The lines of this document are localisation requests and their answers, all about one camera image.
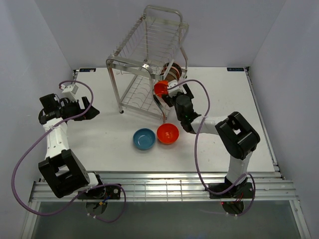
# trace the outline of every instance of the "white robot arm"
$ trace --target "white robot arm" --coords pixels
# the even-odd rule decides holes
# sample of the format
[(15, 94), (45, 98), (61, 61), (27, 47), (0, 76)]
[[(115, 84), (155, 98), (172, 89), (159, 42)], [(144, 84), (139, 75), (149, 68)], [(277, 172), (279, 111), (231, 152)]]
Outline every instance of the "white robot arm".
[[(193, 109), (191, 99), (194, 98), (187, 84), (177, 85), (177, 81), (171, 81), (168, 85), (168, 94), (162, 99), (169, 107), (175, 108), (177, 119), (186, 132), (198, 133), (203, 116)], [(205, 117), (199, 133), (211, 133), (220, 136), (227, 151), (230, 154), (230, 163), (225, 185), (231, 185), (244, 173), (247, 173), (249, 160), (252, 152), (260, 141), (257, 132), (251, 127), (246, 119), (239, 113), (233, 112), (224, 117)], [(236, 183), (238, 189), (247, 182), (243, 177)]]
[[(200, 130), (200, 133), (211, 133), (211, 134), (219, 135), (216, 129), (216, 126), (227, 118), (228, 118), (227, 116), (206, 117), (204, 124)], [(203, 120), (203, 116), (199, 116), (191, 123), (191, 126), (195, 133), (198, 132), (199, 125), (202, 122), (202, 120)], [(244, 159), (238, 159), (230, 155), (229, 168), (226, 175), (226, 178), (229, 180), (229, 182), (234, 183), (243, 173), (247, 173), (247, 168), (248, 168), (251, 155), (252, 155), (252, 152), (248, 153)], [(243, 181), (245, 181), (245, 179), (246, 178), (242, 178), (236, 183), (236, 185), (241, 184)]]
[[(88, 99), (82, 97), (84, 109), (81, 109), (75, 97), (78, 89), (75, 84), (63, 88), (62, 94), (66, 97), (62, 99), (58, 99), (54, 94), (40, 98), (43, 110), (39, 114), (39, 121), (46, 132), (63, 119), (84, 112), (89, 105)], [(97, 114), (99, 111), (91, 106), (85, 115), (74, 120), (90, 120)], [(48, 134), (45, 160), (38, 165), (44, 179), (58, 198), (76, 190), (83, 191), (102, 184), (99, 175), (87, 173), (69, 148), (66, 133), (67, 123), (63, 122)], [(89, 193), (99, 195), (101, 190), (104, 189), (91, 190)]]

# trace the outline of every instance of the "red bowl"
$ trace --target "red bowl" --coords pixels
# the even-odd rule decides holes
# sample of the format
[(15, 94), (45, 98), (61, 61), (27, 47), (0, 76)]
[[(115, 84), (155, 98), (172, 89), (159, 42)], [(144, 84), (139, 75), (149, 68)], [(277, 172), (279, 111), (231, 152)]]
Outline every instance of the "red bowl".
[(167, 95), (168, 82), (167, 81), (159, 81), (154, 85), (155, 94), (161, 98), (162, 95)]
[(175, 125), (171, 123), (164, 123), (158, 128), (157, 136), (160, 142), (164, 144), (171, 144), (178, 139), (179, 131)]

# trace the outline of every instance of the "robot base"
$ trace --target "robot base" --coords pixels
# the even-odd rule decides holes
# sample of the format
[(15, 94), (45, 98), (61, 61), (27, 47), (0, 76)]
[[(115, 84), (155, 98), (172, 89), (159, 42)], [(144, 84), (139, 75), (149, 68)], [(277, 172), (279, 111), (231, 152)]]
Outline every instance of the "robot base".
[(80, 200), (96, 200), (96, 199), (103, 198), (105, 194), (107, 196), (110, 196), (109, 200), (118, 200), (121, 198), (121, 190), (116, 186), (105, 186), (105, 187), (102, 187), (102, 189), (105, 189), (105, 192), (103, 194), (101, 194), (100, 192), (98, 194), (95, 194), (95, 193), (90, 194), (90, 191), (89, 191), (89, 193), (82, 194), (80, 197), (78, 197), (78, 199), (80, 199)]
[[(208, 188), (213, 192), (222, 192), (229, 187), (226, 183), (210, 183)], [(229, 192), (223, 195), (214, 195), (209, 193), (209, 198), (237, 198), (243, 193), (243, 198), (253, 198), (253, 185), (252, 183), (245, 182), (233, 187)]]
[(245, 205), (243, 202), (222, 202), (223, 209), (225, 212), (230, 214), (240, 214), (244, 211)]

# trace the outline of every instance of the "wire dish rack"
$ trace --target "wire dish rack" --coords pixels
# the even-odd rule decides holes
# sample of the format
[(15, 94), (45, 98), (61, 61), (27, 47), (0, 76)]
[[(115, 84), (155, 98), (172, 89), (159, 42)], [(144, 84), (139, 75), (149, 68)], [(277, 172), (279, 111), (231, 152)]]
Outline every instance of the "wire dish rack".
[[(178, 15), (179, 21), (148, 15), (149, 10)], [(154, 84), (166, 78), (176, 54), (181, 51), (185, 69), (181, 78), (186, 78), (187, 55), (182, 43), (188, 33), (188, 24), (175, 9), (148, 5), (122, 43), (106, 60), (120, 113), (123, 107), (138, 110), (165, 123), (169, 107), (154, 93)], [(120, 97), (113, 69), (132, 73), (124, 94)]]

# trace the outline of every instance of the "white table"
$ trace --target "white table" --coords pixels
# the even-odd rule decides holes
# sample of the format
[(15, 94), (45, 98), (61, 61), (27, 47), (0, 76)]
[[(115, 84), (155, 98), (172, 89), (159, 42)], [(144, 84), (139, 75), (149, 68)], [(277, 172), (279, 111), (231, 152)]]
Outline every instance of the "white table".
[[(124, 92), (131, 74), (116, 74), (120, 95)], [(226, 68), (189, 68), (188, 79), (198, 79), (210, 94), (210, 116), (227, 116), (240, 112), (259, 133), (261, 141), (253, 153), (248, 170), (273, 172), (273, 162), (263, 134), (256, 106), (245, 72), (227, 72)], [(68, 123), (70, 148), (89, 171), (123, 172), (195, 172), (195, 135), (186, 133), (176, 119), (172, 108), (167, 122), (179, 128), (179, 139), (172, 145), (156, 141), (151, 150), (140, 151), (133, 145), (132, 136), (140, 128), (156, 132), (162, 120), (144, 116), (124, 108), (120, 114), (107, 68), (96, 72), (79, 73), (78, 81), (87, 83), (94, 92), (93, 106), (101, 113), (92, 120)], [(207, 99), (201, 86), (188, 84), (194, 94), (194, 109), (204, 114)], [(79, 85), (77, 96), (88, 96), (88, 90)], [(202, 172), (227, 172), (229, 154), (216, 135), (201, 134), (198, 141), (199, 166)]]

